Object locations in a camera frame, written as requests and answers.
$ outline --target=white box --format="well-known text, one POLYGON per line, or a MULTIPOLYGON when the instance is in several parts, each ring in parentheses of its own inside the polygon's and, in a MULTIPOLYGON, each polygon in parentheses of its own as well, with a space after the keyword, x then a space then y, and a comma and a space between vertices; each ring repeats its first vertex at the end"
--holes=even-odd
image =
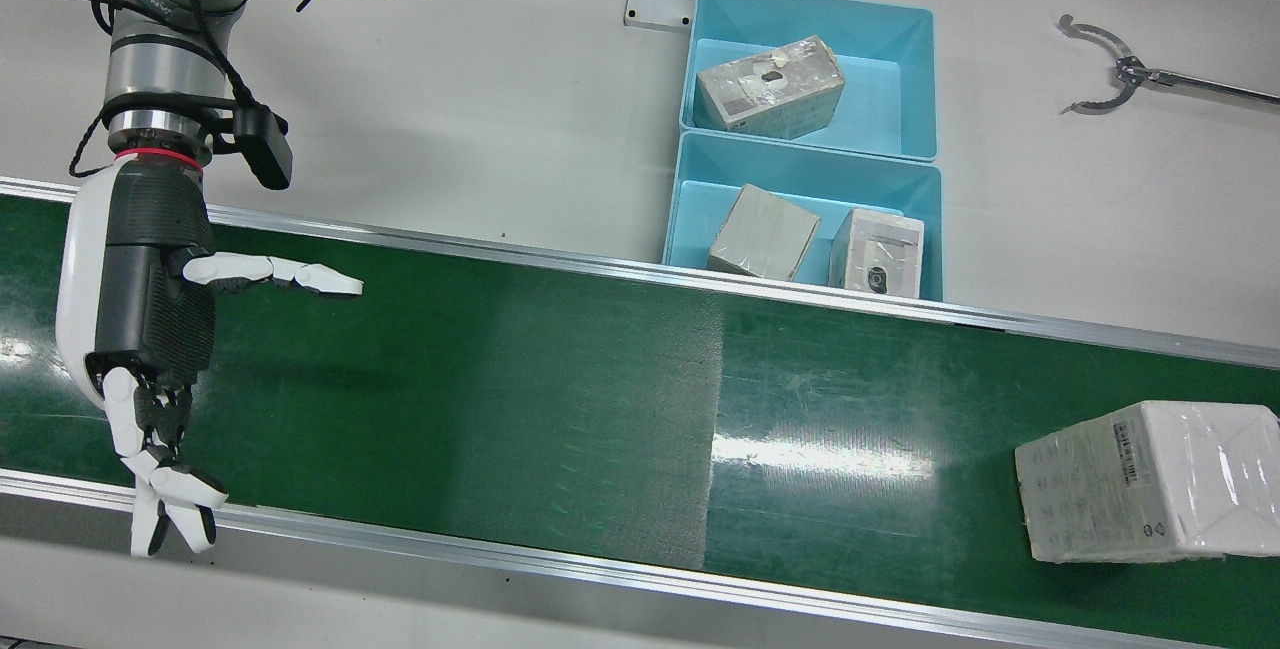
POLYGON ((818 233, 818 215, 748 184, 707 256, 707 269, 791 282, 818 233))
POLYGON ((777 140, 831 124, 844 88, 836 55, 818 37, 698 72, 709 129, 777 140))
POLYGON ((831 243, 828 285, 920 298, 924 221, 854 210, 831 243))
POLYGON ((1280 556, 1280 424, 1266 407, 1142 402, 1014 457, 1039 561, 1280 556))

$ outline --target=gray box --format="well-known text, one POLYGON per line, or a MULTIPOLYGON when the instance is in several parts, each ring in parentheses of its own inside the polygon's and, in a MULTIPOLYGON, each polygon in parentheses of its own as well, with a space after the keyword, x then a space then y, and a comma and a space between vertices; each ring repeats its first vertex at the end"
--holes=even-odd
POLYGON ((831 242, 827 284, 918 300, 923 262, 924 221, 854 210, 831 242))
POLYGON ((818 215, 748 184, 707 256, 707 269, 791 282, 818 233, 818 215))
POLYGON ((818 37, 698 72, 709 129, 795 140, 831 124, 845 74, 818 37))

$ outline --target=blue plastic bin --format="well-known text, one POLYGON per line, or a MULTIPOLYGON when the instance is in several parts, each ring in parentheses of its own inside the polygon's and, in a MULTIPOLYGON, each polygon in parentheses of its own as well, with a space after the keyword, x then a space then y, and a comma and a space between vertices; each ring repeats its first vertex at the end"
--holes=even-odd
POLYGON ((845 91, 826 129, 792 143, 933 161, 933 12, 854 0, 698 0, 680 124, 694 129, 698 72, 819 35, 845 91))
POLYGON ((942 301, 942 172, 937 166, 723 131, 686 131, 680 138, 662 261, 707 269, 707 252, 744 184, 782 195, 822 219, 796 274, 803 284, 827 284, 831 241, 852 207, 924 221, 920 298, 942 301))

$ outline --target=green conveyor belt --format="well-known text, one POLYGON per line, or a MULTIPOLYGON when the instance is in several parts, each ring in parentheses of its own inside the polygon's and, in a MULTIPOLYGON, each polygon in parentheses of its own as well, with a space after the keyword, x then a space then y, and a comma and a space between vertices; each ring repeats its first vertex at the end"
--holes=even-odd
MULTIPOLYGON (((128 485, 54 347, 67 207, 0 197, 0 466, 128 485)), ((188 461, 241 504, 1165 636, 1280 637, 1280 561, 1032 561, 1012 449, 1280 371, 218 228, 365 297, 219 300, 188 461)))

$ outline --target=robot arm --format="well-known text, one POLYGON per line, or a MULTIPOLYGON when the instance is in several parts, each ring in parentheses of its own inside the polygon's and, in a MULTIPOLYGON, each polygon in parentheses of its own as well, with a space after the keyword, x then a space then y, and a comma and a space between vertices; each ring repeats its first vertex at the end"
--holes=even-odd
POLYGON ((214 289, 271 280, 355 297, 364 285, 321 265, 215 251, 202 192, 214 154, 243 154, 270 189, 292 178, 287 124, 225 56, 247 0, 106 1, 111 55, 99 119, 116 160, 91 172, 72 204, 58 348, 134 475, 131 552, 154 554, 170 525, 201 552, 227 494, 182 461, 180 443, 192 385, 212 353, 214 289), (228 81, 233 99, 224 99, 228 81))

